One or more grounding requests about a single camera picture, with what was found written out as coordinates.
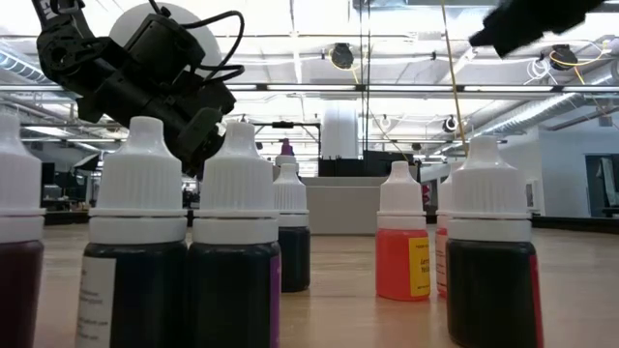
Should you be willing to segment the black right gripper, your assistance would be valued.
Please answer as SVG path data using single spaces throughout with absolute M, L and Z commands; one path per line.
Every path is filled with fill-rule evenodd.
M 510 0 L 483 20 L 483 29 L 473 34 L 473 47 L 492 46 L 505 57 L 538 40 L 544 32 L 562 33 L 582 22 L 604 0 Z

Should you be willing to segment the dark bottle purple label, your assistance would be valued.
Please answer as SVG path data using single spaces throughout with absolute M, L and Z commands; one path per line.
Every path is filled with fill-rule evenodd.
M 207 159 L 187 256 L 188 348 L 280 347 L 279 213 L 254 127 L 234 122 Z

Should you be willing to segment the dark bottle white label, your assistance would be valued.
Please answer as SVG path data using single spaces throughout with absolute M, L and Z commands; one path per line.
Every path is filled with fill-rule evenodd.
M 187 213 L 163 123 L 139 116 L 105 157 L 81 260 L 75 348 L 174 348 L 182 338 Z

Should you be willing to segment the large bottle purple tip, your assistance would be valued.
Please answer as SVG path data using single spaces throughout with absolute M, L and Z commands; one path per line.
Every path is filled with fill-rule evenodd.
M 293 146 L 290 144 L 288 138 L 284 138 L 281 141 L 280 153 L 275 157 L 275 165 L 281 167 L 283 164 L 287 163 L 298 165 Z

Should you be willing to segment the small dark food coloring bottle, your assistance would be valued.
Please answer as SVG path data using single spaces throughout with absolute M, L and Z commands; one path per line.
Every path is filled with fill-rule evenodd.
M 280 167 L 274 191 L 275 207 L 280 213 L 281 291 L 301 292 L 310 286 L 310 228 L 307 190 L 295 164 Z

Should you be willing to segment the dark red food coloring bottle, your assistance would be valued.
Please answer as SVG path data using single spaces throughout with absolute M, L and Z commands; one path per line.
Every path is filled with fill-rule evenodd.
M 0 114 L 0 348 L 33 348 L 43 267 L 42 163 Z

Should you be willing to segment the orange bottle yellow label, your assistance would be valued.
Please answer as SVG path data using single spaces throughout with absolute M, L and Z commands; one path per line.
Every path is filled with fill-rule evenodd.
M 389 177 L 380 186 L 375 248 L 379 297 L 404 302 L 429 298 L 429 238 L 422 190 L 404 160 L 392 163 Z

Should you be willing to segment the orange-red food coloring bottle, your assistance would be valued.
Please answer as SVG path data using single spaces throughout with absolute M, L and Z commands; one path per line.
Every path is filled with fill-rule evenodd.
M 436 285 L 438 294 L 443 298 L 446 298 L 448 293 L 446 244 L 448 241 L 448 222 L 453 207 L 452 176 L 461 165 L 462 161 L 451 163 L 447 179 L 438 185 L 437 228 L 435 232 Z

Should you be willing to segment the dark bottle red label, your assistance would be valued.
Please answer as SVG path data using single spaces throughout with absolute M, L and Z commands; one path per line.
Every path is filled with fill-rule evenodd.
M 451 179 L 450 338 L 464 348 L 544 348 L 524 175 L 501 157 L 496 137 L 478 136 Z

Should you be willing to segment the black angled monitor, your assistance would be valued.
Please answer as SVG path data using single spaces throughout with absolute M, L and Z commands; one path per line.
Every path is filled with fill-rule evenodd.
M 73 165 L 73 170 L 82 170 L 82 171 L 89 171 L 89 172 L 96 171 L 97 168 L 99 167 L 100 157 L 101 157 L 100 154 L 93 154 L 93 155 L 87 156 L 79 160 L 77 163 L 75 163 Z

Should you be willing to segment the white square column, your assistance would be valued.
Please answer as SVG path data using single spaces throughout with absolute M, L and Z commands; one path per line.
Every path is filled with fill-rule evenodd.
M 359 156 L 358 111 L 355 101 L 328 101 L 321 125 L 323 159 L 356 159 Z

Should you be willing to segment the white plastic storage bin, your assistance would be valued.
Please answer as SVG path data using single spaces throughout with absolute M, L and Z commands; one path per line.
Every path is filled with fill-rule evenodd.
M 305 180 L 309 227 L 315 235 L 368 235 L 379 229 L 427 228 L 421 185 L 404 160 L 387 177 Z

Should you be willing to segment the silver ventilation duct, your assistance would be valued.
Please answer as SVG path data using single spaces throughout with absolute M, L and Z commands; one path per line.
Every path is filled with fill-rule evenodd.
M 493 122 L 475 130 L 472 137 L 525 131 L 544 121 L 578 109 L 587 103 L 586 96 L 594 94 L 619 94 L 619 59 L 586 75 L 585 85 L 559 86 L 560 94 L 545 100 L 527 102 Z

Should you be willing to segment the black metal frame rig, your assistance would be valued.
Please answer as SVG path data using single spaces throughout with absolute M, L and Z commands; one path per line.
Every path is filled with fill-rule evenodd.
M 258 153 L 273 164 L 284 138 L 288 138 L 293 146 L 297 163 L 318 163 L 322 157 L 319 123 L 275 121 L 256 122 L 253 125 Z

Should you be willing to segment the black table edge rail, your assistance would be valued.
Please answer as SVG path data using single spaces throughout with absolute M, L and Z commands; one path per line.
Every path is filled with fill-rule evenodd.
M 83 224 L 89 219 L 86 211 L 48 212 L 44 216 L 44 225 Z M 619 218 L 609 217 L 542 217 L 532 216 L 534 228 L 558 229 L 602 233 L 619 236 Z

